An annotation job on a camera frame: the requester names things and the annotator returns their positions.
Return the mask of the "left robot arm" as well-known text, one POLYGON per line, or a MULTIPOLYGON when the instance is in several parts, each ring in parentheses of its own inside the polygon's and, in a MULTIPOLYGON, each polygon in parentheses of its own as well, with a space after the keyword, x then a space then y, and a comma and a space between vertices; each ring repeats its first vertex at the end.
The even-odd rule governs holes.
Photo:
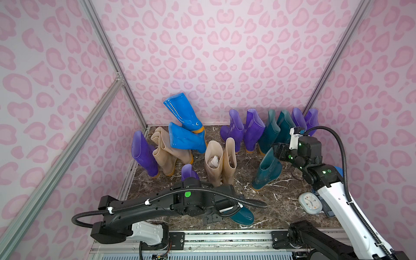
POLYGON ((101 244, 117 244, 133 236, 133 224, 167 216, 209 216, 230 212, 241 203, 222 196, 242 198, 231 185, 214 187, 189 177, 157 193, 130 200, 103 196, 102 221, 94 223, 91 237, 101 244))

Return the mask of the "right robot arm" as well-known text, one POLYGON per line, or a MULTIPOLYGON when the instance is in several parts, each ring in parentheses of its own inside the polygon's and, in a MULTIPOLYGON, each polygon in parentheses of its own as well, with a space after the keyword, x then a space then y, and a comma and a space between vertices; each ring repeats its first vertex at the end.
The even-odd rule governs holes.
POLYGON ((351 245, 345 245, 315 228, 308 221, 292 223, 287 241, 293 246, 309 246, 330 260, 406 260, 381 237, 348 191, 342 173, 323 163, 321 143, 312 136, 294 135, 290 144, 272 145, 274 156, 301 170, 303 179, 318 192, 337 217, 351 245))

